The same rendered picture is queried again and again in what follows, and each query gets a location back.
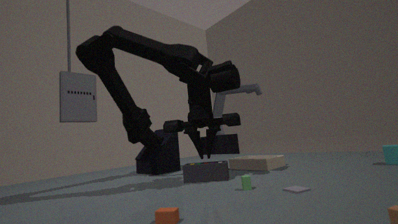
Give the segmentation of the teal block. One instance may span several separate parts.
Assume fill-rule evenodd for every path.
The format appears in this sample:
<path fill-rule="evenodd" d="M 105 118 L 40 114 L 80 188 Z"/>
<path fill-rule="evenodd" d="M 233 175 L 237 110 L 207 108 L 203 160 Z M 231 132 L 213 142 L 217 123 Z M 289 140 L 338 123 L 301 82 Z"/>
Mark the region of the teal block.
<path fill-rule="evenodd" d="M 398 165 L 398 145 L 382 145 L 386 164 Z"/>

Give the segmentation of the green rectangular block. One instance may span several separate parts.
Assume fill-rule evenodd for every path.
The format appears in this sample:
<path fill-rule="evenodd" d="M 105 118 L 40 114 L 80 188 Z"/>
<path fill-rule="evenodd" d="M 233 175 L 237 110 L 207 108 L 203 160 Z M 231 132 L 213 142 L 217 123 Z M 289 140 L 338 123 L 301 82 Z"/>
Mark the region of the green rectangular block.
<path fill-rule="evenodd" d="M 241 176 L 241 181 L 242 181 L 242 189 L 245 190 L 252 190 L 251 186 L 251 181 L 250 181 L 250 176 L 249 175 L 242 175 Z"/>

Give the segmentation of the orange-red block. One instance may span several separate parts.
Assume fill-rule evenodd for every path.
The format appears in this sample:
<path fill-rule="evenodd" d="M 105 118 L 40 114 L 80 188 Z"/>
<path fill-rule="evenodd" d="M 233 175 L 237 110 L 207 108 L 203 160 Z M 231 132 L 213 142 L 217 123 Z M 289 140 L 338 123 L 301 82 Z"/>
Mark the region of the orange-red block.
<path fill-rule="evenodd" d="M 159 208 L 154 213 L 155 224 L 177 224 L 180 221 L 179 207 Z"/>

